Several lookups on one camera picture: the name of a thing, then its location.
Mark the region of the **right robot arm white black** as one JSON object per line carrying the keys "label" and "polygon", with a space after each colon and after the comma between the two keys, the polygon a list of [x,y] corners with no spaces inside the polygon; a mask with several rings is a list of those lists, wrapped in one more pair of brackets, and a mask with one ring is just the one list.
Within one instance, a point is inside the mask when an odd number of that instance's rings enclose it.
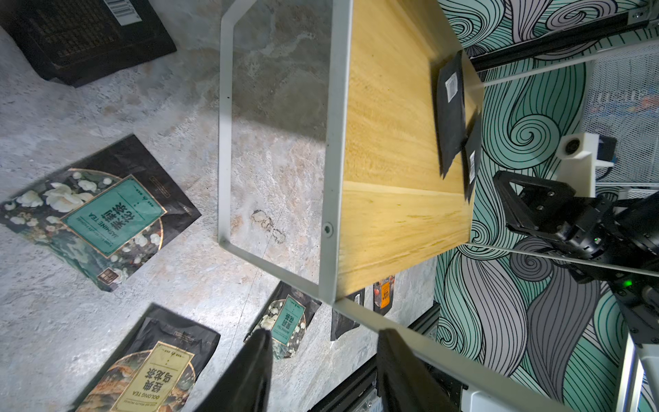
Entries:
{"label": "right robot arm white black", "polygon": [[567,183],[499,171],[493,177],[514,233],[546,243],[577,283],[609,285],[658,395],[658,196],[613,202]]}

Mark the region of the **green jasmine tea bag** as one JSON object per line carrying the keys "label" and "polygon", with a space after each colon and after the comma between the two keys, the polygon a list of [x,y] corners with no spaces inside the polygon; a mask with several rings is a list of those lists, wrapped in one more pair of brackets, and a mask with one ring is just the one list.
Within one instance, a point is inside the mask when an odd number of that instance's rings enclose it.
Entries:
{"label": "green jasmine tea bag", "polygon": [[1,204],[1,223],[113,292],[201,216],[129,135]]}
{"label": "green jasmine tea bag", "polygon": [[279,282],[245,336],[254,331],[270,331],[276,360],[291,358],[299,350],[309,324],[322,306],[320,300],[287,283]]}

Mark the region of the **black tea bag hidden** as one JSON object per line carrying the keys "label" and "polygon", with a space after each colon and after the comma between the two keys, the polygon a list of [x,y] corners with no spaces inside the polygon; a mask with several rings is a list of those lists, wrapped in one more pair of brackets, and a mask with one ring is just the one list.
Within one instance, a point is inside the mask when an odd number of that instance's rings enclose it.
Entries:
{"label": "black tea bag hidden", "polygon": [[482,160],[482,114],[475,115],[474,123],[463,144],[464,197],[469,203],[475,189],[477,174]]}

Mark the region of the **black tea bag barcode top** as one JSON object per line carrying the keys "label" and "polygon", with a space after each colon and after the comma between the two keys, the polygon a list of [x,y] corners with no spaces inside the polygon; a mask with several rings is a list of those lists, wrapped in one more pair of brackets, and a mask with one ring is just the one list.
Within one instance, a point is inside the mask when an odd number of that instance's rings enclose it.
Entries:
{"label": "black tea bag barcode top", "polygon": [[[366,291],[362,289],[360,291],[347,295],[346,298],[363,307],[365,295],[366,295]],[[347,333],[348,331],[353,331],[354,329],[357,329],[359,326],[360,324],[358,322],[355,322],[353,319],[350,319],[349,317],[346,317],[345,315],[337,312],[336,310],[333,310],[332,319],[331,319],[331,335],[329,336],[329,339],[332,342],[335,342],[343,334]]]}

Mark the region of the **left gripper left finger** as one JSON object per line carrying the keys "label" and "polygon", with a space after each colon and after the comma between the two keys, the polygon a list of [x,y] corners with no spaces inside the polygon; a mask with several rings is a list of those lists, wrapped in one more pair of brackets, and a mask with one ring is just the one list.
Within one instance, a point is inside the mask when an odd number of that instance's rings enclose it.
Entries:
{"label": "left gripper left finger", "polygon": [[196,411],[266,411],[272,366],[271,333],[255,331]]}

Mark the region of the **green jasmine tea bag top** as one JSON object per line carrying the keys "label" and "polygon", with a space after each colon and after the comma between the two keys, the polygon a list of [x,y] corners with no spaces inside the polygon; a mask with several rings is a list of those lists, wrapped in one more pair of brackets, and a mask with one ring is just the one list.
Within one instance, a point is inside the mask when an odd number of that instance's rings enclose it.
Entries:
{"label": "green jasmine tea bag top", "polygon": [[254,331],[270,331],[276,360],[291,358],[299,350],[309,324],[322,306],[320,300],[287,283],[279,282],[245,336]]}

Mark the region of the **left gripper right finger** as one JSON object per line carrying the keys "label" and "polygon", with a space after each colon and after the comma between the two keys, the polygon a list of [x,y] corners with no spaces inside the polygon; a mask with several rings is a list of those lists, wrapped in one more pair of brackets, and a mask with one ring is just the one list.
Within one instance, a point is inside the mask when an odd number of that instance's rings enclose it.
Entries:
{"label": "left gripper right finger", "polygon": [[376,362],[384,411],[458,411],[396,330],[379,331]]}

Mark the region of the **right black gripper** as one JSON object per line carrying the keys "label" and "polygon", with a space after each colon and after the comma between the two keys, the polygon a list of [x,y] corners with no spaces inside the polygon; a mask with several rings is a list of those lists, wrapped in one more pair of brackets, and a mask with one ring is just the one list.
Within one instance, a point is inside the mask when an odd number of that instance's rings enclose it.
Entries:
{"label": "right black gripper", "polygon": [[566,183],[500,171],[494,188],[509,230],[544,239],[562,255],[581,260],[647,260],[649,249],[623,227],[639,199],[611,202],[577,198]]}

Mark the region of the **yellow oolong tea bag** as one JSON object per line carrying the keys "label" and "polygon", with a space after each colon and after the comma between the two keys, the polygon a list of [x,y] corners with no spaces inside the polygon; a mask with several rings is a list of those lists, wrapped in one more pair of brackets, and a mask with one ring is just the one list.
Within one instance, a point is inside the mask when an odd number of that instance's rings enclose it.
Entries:
{"label": "yellow oolong tea bag", "polygon": [[152,304],[75,410],[183,410],[220,340],[219,332]]}

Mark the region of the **black orange tea bag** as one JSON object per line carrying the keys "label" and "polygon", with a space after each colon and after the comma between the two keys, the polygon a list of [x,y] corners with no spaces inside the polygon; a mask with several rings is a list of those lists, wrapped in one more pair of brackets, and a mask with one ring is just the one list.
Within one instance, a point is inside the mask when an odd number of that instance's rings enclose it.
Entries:
{"label": "black orange tea bag", "polygon": [[394,285],[394,276],[389,276],[384,280],[374,283],[372,289],[372,310],[374,312],[384,316],[391,310],[394,299]]}

